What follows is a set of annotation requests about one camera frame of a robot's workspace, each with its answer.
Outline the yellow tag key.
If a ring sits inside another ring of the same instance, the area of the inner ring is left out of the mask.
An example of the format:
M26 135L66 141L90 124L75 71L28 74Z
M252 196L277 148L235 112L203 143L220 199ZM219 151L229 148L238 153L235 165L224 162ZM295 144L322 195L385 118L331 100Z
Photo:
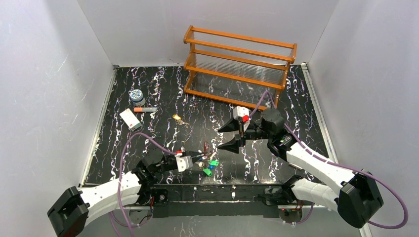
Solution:
M189 123L182 120L182 118L179 115L173 115L172 118L176 121L178 125L189 125Z

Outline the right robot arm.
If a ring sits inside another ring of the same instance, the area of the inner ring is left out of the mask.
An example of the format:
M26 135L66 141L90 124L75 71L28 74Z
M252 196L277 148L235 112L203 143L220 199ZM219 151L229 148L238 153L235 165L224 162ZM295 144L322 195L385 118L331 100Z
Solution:
M341 168L330 159L317 155L287 130L285 120L276 109L263 110L261 120L255 122L250 118L249 109L237 106L233 116L218 132L235 133L232 140L218 146L220 150L238 154L247 140L267 140L273 155L319 180L315 183L294 175L279 188L266 189L258 196L266 205L308 201L337 212L346 223L359 229L383 206L382 196L370 173Z

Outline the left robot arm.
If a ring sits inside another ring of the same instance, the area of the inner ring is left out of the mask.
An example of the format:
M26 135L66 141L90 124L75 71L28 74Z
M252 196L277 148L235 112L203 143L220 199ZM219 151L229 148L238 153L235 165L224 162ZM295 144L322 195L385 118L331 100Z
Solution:
M142 159L120 179L90 187L67 188L48 210L47 216L58 237L76 237L85 226L117 208L137 203L166 171L183 172L207 153L185 151L164 155L159 162Z

